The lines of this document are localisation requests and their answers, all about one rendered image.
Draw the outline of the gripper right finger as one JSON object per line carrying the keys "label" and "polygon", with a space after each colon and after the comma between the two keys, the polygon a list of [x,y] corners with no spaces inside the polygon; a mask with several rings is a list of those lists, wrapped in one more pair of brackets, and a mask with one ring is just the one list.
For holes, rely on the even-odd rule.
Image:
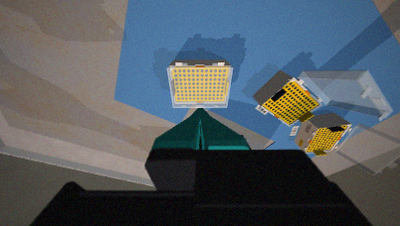
{"label": "gripper right finger", "polygon": [[249,150],[246,138],[211,117],[200,108],[202,150]]}

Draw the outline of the blue flat mat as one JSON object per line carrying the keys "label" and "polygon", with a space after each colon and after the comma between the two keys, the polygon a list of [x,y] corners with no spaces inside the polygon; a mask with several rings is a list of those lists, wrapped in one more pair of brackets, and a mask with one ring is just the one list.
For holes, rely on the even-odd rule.
{"label": "blue flat mat", "polygon": [[[129,0],[114,100],[181,123],[190,108],[172,107],[174,59],[228,61],[228,107],[205,109],[274,141],[264,150],[301,150],[300,121],[255,109],[279,70],[368,69],[393,109],[386,119],[400,113],[400,45],[372,0]],[[352,128],[386,120],[320,103],[314,116],[336,113]]]}

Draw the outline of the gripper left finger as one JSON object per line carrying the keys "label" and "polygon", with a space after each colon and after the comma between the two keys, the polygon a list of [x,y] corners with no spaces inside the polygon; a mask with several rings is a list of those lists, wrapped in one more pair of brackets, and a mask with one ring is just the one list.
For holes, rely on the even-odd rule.
{"label": "gripper left finger", "polygon": [[157,148],[191,148],[200,147],[200,108],[187,119],[157,137],[151,150]]}

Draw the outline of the grey tip box with lid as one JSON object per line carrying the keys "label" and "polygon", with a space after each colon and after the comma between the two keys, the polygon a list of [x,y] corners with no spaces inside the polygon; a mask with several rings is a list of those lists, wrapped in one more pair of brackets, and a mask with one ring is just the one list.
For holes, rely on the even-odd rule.
{"label": "grey tip box with lid", "polygon": [[[306,154],[313,153],[306,151],[318,129],[344,125],[347,125],[345,131],[341,133],[333,146],[329,150],[323,150],[324,152],[335,148],[335,153],[371,175],[378,173],[377,176],[379,176],[384,168],[394,169],[399,165],[394,162],[400,158],[399,139],[360,123],[352,128],[352,123],[336,113],[315,115],[302,123],[294,142]],[[338,144],[344,134],[348,135]]]}

